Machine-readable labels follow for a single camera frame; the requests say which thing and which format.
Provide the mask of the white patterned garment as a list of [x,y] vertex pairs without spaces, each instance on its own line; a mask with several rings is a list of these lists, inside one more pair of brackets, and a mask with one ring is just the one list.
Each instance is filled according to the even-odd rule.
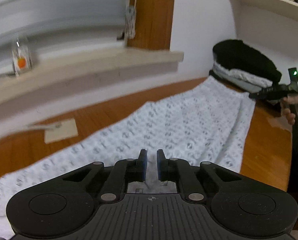
[[243,81],[243,83],[246,83],[247,85],[252,85],[260,89],[268,88],[273,85],[273,82],[268,79],[250,74],[240,69],[226,69],[216,61],[213,63],[212,70],[215,74],[219,74],[220,77],[233,81]]
[[94,161],[110,166],[148,154],[146,193],[172,192],[171,183],[156,175],[156,152],[185,159],[193,166],[209,161],[239,172],[245,139],[255,102],[247,93],[229,89],[215,78],[187,92],[157,102],[147,102],[122,121],[93,133],[87,139],[60,150],[29,167],[0,178],[0,237],[13,231],[5,208],[9,199],[30,186],[65,174]]

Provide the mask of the grey folded garment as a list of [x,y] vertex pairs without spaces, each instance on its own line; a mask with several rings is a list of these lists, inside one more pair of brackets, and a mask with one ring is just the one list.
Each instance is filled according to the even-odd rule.
[[242,80],[238,80],[235,78],[231,78],[231,77],[229,77],[229,79],[227,79],[226,77],[219,76],[212,70],[209,71],[209,76],[212,76],[215,79],[217,79],[218,81],[230,84],[233,87],[236,87],[238,89],[244,90],[249,93],[257,93],[257,92],[261,91],[261,87],[258,87],[251,83],[248,83],[248,82],[245,82]]

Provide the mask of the folded white patterned garment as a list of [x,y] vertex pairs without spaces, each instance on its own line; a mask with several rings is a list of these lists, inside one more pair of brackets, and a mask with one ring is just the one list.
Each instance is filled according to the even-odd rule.
[[246,83],[247,85],[252,85],[260,89],[268,88],[273,85],[273,82],[268,79],[250,74],[240,69],[226,69],[216,61],[213,63],[212,70],[215,74],[219,74],[220,77],[233,81],[243,81],[243,83]]

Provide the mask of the black folded sweater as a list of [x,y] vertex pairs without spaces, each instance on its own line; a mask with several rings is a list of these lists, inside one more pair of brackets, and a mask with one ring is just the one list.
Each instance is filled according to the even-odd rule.
[[282,74],[260,51],[242,40],[224,40],[213,46],[215,61],[227,70],[238,69],[278,84]]

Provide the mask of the beige window sill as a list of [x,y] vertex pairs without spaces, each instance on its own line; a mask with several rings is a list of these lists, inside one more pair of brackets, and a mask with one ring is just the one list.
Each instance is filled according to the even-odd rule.
[[0,135],[97,102],[184,81],[182,51],[110,48],[42,61],[0,82]]

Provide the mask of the glass jar orange label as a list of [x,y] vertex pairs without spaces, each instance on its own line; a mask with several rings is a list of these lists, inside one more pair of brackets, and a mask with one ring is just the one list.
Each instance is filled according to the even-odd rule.
[[11,45],[13,70],[16,76],[20,76],[33,68],[29,42],[25,36],[18,36]]

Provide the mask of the grey window blind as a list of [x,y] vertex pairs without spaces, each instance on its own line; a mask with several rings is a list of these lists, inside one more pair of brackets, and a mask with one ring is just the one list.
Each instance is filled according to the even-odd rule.
[[27,37],[38,57],[116,47],[127,0],[0,0],[0,67]]

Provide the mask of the beige wall shelf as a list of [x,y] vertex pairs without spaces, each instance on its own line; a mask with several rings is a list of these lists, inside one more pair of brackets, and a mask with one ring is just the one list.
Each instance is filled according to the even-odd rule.
[[230,0],[237,37],[298,60],[298,3]]

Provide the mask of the brown wooden window frame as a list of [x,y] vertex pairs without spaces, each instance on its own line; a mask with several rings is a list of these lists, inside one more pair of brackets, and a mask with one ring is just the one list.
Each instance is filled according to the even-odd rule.
[[169,50],[174,0],[129,0],[136,9],[135,37],[128,47],[147,50]]

